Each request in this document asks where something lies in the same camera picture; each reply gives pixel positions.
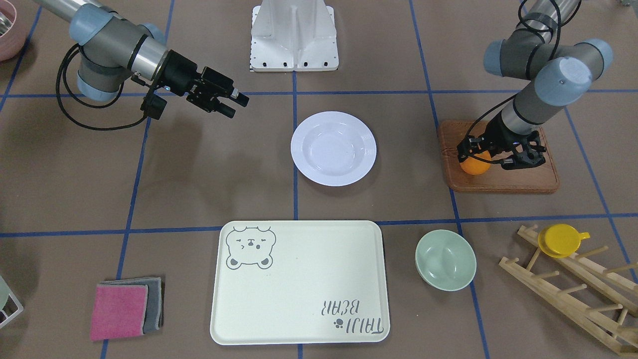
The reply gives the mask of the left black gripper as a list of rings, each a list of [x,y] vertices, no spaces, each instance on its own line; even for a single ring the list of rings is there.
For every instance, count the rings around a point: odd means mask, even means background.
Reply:
[[[487,123],[480,136],[472,136],[472,129],[485,116],[482,115],[470,125],[457,145],[461,165],[474,161],[488,166],[497,164],[504,170],[523,170],[545,164],[544,153],[547,148],[541,145],[539,131],[515,133],[506,127],[501,114]]]

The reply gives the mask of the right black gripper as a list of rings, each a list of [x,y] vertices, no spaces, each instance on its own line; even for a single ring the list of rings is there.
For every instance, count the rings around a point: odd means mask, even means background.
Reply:
[[[197,64],[174,50],[169,50],[158,77],[158,86],[169,88],[169,92],[187,95],[187,101],[203,111],[217,111],[233,118],[236,110],[223,104],[219,97],[228,98],[235,104],[246,107],[249,97],[235,91],[233,80],[214,69],[205,67],[197,71]]]

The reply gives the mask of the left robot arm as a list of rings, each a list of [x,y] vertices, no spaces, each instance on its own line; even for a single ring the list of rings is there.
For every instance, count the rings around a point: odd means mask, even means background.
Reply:
[[[527,14],[518,16],[507,39],[488,46],[483,58],[488,73],[529,83],[495,106],[497,114],[482,134],[473,136],[467,130],[457,145],[464,172],[481,175],[492,165],[524,170],[545,164],[540,127],[581,98],[615,58],[603,39],[560,44],[561,30],[580,5],[579,0],[538,0]]]

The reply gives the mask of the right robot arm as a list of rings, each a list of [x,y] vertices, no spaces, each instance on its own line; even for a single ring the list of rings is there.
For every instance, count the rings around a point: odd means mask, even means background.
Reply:
[[[91,100],[115,101],[123,82],[132,79],[149,87],[141,110],[156,120],[166,107],[166,100],[155,94],[158,88],[229,118],[235,110],[220,98],[248,105],[248,96],[235,89],[232,79],[208,67],[198,71],[196,63],[166,46],[164,34],[155,25],[132,23],[97,0],[41,0],[39,4],[70,23],[73,48],[82,55],[78,89]]]

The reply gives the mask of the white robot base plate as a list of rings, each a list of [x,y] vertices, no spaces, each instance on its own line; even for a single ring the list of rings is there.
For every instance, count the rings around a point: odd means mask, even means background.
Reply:
[[[250,70],[338,69],[334,11],[323,0],[263,0],[251,20]]]

